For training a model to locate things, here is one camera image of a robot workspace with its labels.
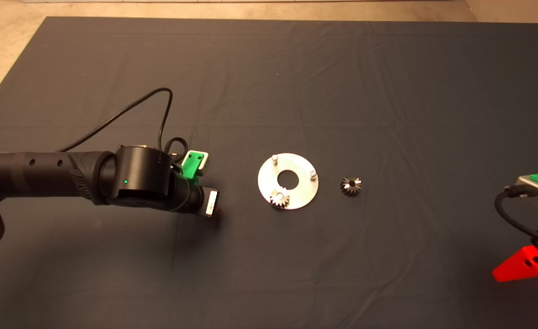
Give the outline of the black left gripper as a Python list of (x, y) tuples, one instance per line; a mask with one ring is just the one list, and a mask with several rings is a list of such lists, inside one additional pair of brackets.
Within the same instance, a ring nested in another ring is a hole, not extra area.
[(176, 200), (176, 212), (212, 218), (218, 212), (219, 191), (181, 177), (176, 181)]

